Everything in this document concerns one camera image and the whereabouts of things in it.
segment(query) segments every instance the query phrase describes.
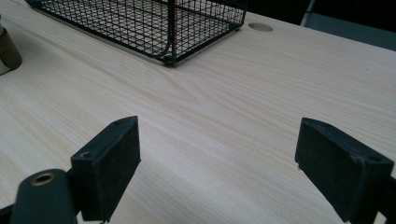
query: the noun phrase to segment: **dark background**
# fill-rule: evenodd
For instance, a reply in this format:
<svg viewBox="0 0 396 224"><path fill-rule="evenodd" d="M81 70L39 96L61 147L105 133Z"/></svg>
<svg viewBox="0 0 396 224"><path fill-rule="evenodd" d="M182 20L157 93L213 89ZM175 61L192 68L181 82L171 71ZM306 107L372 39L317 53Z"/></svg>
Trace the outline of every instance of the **dark background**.
<svg viewBox="0 0 396 224"><path fill-rule="evenodd" d="M310 0L249 0L247 11L300 24ZM396 32L396 0L317 0L312 12Z"/></svg>

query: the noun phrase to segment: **wooden table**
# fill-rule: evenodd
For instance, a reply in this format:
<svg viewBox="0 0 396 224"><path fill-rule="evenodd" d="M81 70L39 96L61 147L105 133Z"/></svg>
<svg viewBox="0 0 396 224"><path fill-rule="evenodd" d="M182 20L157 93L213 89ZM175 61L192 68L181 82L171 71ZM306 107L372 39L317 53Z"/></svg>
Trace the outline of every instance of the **wooden table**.
<svg viewBox="0 0 396 224"><path fill-rule="evenodd" d="M239 32L167 68L22 0L0 13L23 58L0 76L1 207L25 177L69 169L134 115L142 162L112 223L342 223L294 161L302 117L396 160L394 51L248 13Z"/></svg>

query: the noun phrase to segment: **black wire basket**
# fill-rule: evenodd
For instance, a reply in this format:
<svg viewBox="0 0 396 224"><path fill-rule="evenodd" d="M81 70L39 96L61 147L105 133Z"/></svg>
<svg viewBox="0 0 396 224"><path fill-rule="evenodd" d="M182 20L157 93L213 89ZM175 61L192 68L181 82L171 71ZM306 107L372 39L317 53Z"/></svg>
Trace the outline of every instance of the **black wire basket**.
<svg viewBox="0 0 396 224"><path fill-rule="evenodd" d="M238 30L248 0L26 0L121 49L173 65Z"/></svg>

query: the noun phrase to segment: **metal wire grid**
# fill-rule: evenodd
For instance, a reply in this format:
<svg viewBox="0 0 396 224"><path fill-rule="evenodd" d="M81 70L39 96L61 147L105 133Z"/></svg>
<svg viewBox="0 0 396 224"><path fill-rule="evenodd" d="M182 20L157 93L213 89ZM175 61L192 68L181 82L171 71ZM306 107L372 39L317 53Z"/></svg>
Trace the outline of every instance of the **metal wire grid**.
<svg viewBox="0 0 396 224"><path fill-rule="evenodd" d="M33 3L31 6L83 31L163 61L165 55L171 55L175 62L242 25L246 11L244 5L221 4L235 0L169 0L175 1L175 17L168 18L171 8L167 1L27 0ZM169 39L170 20L175 24L175 40Z"/></svg>

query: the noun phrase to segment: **basket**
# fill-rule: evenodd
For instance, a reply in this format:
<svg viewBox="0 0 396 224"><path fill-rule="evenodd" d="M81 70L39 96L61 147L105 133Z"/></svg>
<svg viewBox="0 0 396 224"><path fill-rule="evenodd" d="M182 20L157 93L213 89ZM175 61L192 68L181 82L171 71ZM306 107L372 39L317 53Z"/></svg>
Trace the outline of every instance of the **basket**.
<svg viewBox="0 0 396 224"><path fill-rule="evenodd" d="M121 49L173 65L244 22L248 0L26 0Z"/></svg>

